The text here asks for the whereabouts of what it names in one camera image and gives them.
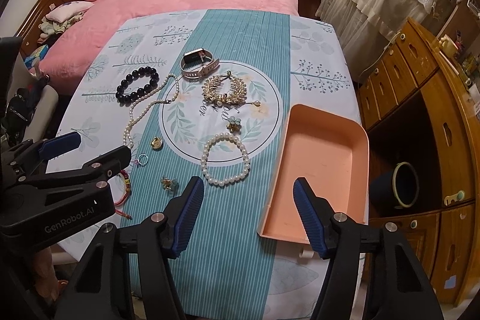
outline cable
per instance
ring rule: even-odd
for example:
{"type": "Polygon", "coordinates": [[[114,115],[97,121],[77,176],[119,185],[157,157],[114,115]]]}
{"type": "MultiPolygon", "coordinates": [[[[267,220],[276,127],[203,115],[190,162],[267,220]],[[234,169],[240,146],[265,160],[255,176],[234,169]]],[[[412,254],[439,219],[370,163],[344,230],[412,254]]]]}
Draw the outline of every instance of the cable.
{"type": "Polygon", "coordinates": [[[390,42],[389,42],[389,43],[385,46],[385,48],[383,49],[383,52],[382,52],[382,54],[380,55],[380,57],[379,57],[377,60],[375,60],[369,67],[367,67],[366,69],[364,69],[364,70],[361,72],[361,74],[360,74],[359,77],[358,77],[358,80],[362,80],[362,75],[363,75],[366,71],[368,71],[370,68],[372,68],[375,64],[378,63],[378,61],[379,61],[379,60],[383,57],[383,55],[385,54],[385,51],[390,47],[390,44],[392,43],[392,41],[394,41],[400,33],[402,33],[402,31],[398,31],[397,34],[395,34],[395,36],[393,36],[393,39],[391,39],[390,42]]]}

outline pearl necklace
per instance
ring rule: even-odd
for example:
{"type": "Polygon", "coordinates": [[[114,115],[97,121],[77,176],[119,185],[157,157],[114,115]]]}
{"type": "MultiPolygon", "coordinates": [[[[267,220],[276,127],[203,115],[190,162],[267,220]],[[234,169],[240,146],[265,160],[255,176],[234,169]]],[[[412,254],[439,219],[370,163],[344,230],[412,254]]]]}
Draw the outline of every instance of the pearl necklace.
{"type": "Polygon", "coordinates": [[[202,169],[202,174],[205,176],[205,179],[208,181],[210,185],[224,187],[229,183],[235,183],[241,179],[245,179],[245,177],[248,175],[248,172],[250,170],[250,159],[248,157],[246,147],[243,145],[242,141],[237,136],[229,135],[228,133],[220,133],[218,135],[213,136],[203,146],[203,155],[202,155],[202,159],[200,160],[200,167],[202,169]],[[238,175],[234,175],[234,176],[231,176],[230,178],[225,178],[223,180],[218,180],[213,178],[212,175],[210,175],[210,173],[208,172],[207,159],[208,159],[208,153],[210,152],[210,148],[212,147],[212,145],[215,145],[216,143],[222,140],[227,140],[237,145],[238,149],[242,153],[243,170],[238,175]]]}
{"type": "Polygon", "coordinates": [[[148,113],[148,111],[150,110],[150,108],[153,105],[156,105],[157,103],[168,104],[168,103],[172,103],[174,100],[176,100],[179,93],[180,93],[180,86],[178,84],[179,84],[179,82],[177,80],[177,76],[175,74],[168,74],[165,77],[165,80],[163,81],[163,83],[160,86],[157,86],[150,93],[148,93],[147,95],[144,95],[143,97],[139,98],[138,100],[136,100],[135,102],[133,102],[130,105],[130,121],[128,122],[127,126],[125,127],[125,130],[123,131],[123,145],[126,145],[128,148],[132,149],[132,147],[134,146],[134,141],[131,139],[130,131],[133,128],[133,126],[137,122],[139,122],[143,117],[145,117],[145,115],[148,113]],[[134,112],[134,109],[135,109],[136,105],[138,105],[141,101],[146,100],[147,98],[150,98],[152,95],[155,95],[156,93],[158,93],[162,88],[165,87],[169,78],[171,78],[171,77],[173,77],[175,79],[175,94],[173,95],[172,99],[165,99],[165,100],[156,99],[156,100],[153,100],[152,102],[150,102],[148,104],[148,106],[145,109],[143,109],[143,112],[140,113],[138,118],[134,118],[134,113],[133,112],[134,112]]]}

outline tablecloth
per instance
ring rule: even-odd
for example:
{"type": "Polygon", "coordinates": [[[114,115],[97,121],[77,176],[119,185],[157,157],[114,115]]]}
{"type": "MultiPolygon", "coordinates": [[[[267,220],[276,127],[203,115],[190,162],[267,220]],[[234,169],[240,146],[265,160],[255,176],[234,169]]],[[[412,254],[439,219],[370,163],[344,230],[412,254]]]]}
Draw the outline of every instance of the tablecloth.
{"type": "MultiPolygon", "coordinates": [[[[83,78],[58,134],[76,130],[80,147],[49,162],[47,170],[74,169],[122,143],[128,109],[115,99],[116,86],[141,65],[155,67],[162,80],[179,74],[184,52],[204,47],[221,59],[216,72],[231,70],[247,84],[249,100],[238,110],[215,110],[202,102],[201,82],[180,79],[180,95],[171,105],[156,105],[132,130],[133,159],[149,155],[145,167],[131,163],[132,196],[125,210],[138,223],[160,211],[171,194],[160,186],[163,175],[176,177],[181,189],[200,175],[204,139],[226,131],[226,116],[242,118],[240,137],[251,157],[243,182],[224,188],[205,186],[205,198],[189,247],[172,261],[172,273],[186,313],[211,319],[301,319],[313,310],[328,261],[298,257],[300,245],[260,238],[256,227],[266,200],[289,108],[303,103],[360,123],[350,75],[335,31],[320,21],[245,10],[196,10],[126,21],[109,40],[83,78]],[[165,146],[153,151],[153,136],[165,146]]],[[[145,84],[141,79],[131,87],[145,84]]],[[[172,84],[159,93],[171,97],[172,84]]],[[[140,112],[146,103],[138,105],[140,112]]],[[[229,144],[212,148],[210,172],[216,177],[239,170],[240,157],[229,144]]],[[[119,178],[110,180],[114,199],[119,178]]],[[[102,223],[60,244],[79,259],[102,223]]],[[[140,292],[135,258],[132,288],[140,292]]]]}

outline flower brooch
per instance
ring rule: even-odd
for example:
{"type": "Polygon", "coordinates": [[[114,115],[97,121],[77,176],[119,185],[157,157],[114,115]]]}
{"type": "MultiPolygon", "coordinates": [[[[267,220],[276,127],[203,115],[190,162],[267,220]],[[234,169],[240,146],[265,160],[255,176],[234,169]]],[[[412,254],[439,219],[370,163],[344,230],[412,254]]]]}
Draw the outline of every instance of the flower brooch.
{"type": "Polygon", "coordinates": [[[227,124],[227,129],[230,131],[230,133],[234,132],[239,132],[241,128],[241,122],[242,120],[239,118],[235,118],[234,116],[227,118],[227,121],[229,122],[227,124]]]}

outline pillow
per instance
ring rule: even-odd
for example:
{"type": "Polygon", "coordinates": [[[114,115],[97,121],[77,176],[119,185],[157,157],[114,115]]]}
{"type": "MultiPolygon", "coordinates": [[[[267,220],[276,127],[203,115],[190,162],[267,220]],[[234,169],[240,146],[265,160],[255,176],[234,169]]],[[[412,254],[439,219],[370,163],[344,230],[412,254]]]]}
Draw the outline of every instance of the pillow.
{"type": "Polygon", "coordinates": [[[56,21],[63,24],[66,20],[70,19],[75,14],[90,9],[93,6],[92,2],[74,1],[67,2],[53,9],[49,14],[45,16],[50,21],[56,21]]]}

